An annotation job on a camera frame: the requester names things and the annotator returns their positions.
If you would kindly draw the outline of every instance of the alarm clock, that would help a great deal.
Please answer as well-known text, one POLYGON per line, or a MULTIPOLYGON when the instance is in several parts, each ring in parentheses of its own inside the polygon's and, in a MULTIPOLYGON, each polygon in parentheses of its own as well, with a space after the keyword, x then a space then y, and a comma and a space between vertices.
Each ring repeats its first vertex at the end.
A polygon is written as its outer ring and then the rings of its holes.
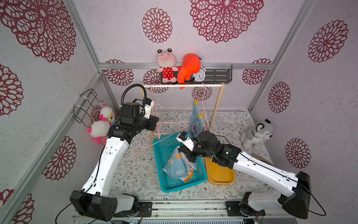
POLYGON ((198 73, 194 74, 194 79, 195 79, 195 81, 197 81, 197 82, 202 82, 202 81, 204 81, 204 79, 205 79, 205 72, 206 72, 206 69, 205 69, 205 68, 201 68, 198 73))

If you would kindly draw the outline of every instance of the blue plastic basket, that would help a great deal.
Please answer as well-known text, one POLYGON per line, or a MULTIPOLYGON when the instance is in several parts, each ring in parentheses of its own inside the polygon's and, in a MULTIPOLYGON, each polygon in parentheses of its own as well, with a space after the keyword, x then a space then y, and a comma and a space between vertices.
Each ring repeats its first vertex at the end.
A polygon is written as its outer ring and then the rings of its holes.
MULTIPOLYGON (((194 171, 193 176, 186 182, 182 180, 175 180, 170 178, 166 172, 163 171, 163 167, 167 164, 168 160, 171 158, 171 155, 174 149, 177 146, 182 146, 183 144, 178 142, 176 137, 179 134, 174 134, 167 139, 159 142, 158 144, 153 145, 155 161, 157 163, 159 182, 161 190, 164 193, 169 193, 173 191, 180 191, 188 187, 193 187, 202 182, 205 182, 208 179, 208 174, 204 168, 201 158, 197 158, 196 164, 197 169, 194 171)), ((158 142, 159 139, 154 139, 153 143, 158 142)))

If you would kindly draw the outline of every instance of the plush toy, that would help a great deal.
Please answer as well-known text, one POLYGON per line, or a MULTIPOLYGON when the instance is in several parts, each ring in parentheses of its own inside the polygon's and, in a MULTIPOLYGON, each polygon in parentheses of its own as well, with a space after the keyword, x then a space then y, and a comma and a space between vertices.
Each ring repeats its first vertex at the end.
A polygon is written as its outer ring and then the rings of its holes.
POLYGON ((163 72, 163 83, 176 82, 173 71, 178 71, 178 68, 174 67, 175 58, 171 52, 170 48, 167 49, 167 52, 163 52, 161 49, 158 50, 157 63, 160 68, 157 69, 157 72, 163 72))
POLYGON ((92 136, 94 140, 97 140, 98 144, 105 145, 107 141, 107 133, 110 129, 110 124, 106 121, 98 120, 93 122, 87 132, 92 136))
POLYGON ((112 126, 115 122, 114 117, 115 113, 113 113, 112 108, 108 107, 106 104, 103 104, 104 107, 102 107, 100 111, 99 119, 105 122, 109 122, 112 126))
POLYGON ((187 54, 184 56, 183 65, 178 72, 178 83, 188 84, 184 81, 189 81, 192 74, 196 74, 200 71, 201 63, 200 59, 196 54, 187 54))
POLYGON ((272 137, 272 125, 269 119, 256 124, 254 127, 244 131, 240 136, 242 147, 245 150, 260 150, 266 140, 272 137))

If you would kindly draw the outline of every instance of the yellow plastic tray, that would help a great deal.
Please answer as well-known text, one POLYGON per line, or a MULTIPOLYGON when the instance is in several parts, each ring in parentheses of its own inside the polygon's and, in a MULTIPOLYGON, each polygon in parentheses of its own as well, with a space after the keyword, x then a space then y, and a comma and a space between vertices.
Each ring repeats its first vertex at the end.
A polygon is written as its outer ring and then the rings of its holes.
POLYGON ((211 158, 206 158, 206 172, 212 184, 229 185, 235 181, 234 170, 213 163, 211 158))

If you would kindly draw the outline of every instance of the orange plush toy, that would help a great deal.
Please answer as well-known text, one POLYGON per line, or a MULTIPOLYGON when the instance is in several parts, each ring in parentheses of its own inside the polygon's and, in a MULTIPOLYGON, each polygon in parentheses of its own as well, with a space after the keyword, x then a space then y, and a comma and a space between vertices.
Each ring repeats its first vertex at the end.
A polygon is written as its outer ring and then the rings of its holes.
POLYGON ((178 83, 179 84, 187 84, 184 81, 189 80, 191 74, 198 73, 201 68, 200 59, 196 54, 187 54, 183 59, 183 65, 178 73, 178 83))

